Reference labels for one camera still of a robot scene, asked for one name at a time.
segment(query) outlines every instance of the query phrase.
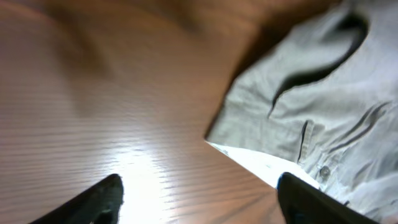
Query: gray cloth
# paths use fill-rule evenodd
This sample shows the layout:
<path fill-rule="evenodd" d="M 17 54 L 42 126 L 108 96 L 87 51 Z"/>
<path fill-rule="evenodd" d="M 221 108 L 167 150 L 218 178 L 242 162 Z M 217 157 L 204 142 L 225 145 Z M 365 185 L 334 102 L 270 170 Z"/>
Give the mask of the gray cloth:
<path fill-rule="evenodd" d="M 347 58 L 360 30 L 338 27 L 353 13 L 369 30 Z M 339 61 L 327 77 L 280 92 Z M 296 162 L 326 194 L 379 222 L 398 212 L 397 96 L 398 2 L 342 4 L 238 77 L 206 140 Z"/>

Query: wrinkled fabric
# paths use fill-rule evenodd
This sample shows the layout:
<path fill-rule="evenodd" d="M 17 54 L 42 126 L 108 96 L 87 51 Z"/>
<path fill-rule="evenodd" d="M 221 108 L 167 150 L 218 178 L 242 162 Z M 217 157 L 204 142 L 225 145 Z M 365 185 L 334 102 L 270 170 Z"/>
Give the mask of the wrinkled fabric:
<path fill-rule="evenodd" d="M 398 2 L 343 3 L 294 28 L 238 77 L 207 141 L 297 163 L 320 190 L 379 222 L 398 212 Z M 355 14 L 368 24 L 337 30 Z M 285 81 L 330 67 L 325 78 Z"/>

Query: gray shirt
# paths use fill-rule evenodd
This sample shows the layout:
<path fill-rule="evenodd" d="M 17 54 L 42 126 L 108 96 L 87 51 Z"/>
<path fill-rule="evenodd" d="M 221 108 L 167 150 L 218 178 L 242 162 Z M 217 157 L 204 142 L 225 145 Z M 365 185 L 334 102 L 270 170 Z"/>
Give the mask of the gray shirt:
<path fill-rule="evenodd" d="M 359 29 L 339 28 L 353 14 L 368 24 L 363 42 Z M 296 162 L 320 190 L 379 222 L 398 212 L 397 97 L 398 2 L 344 3 L 235 80 L 207 141 Z"/>

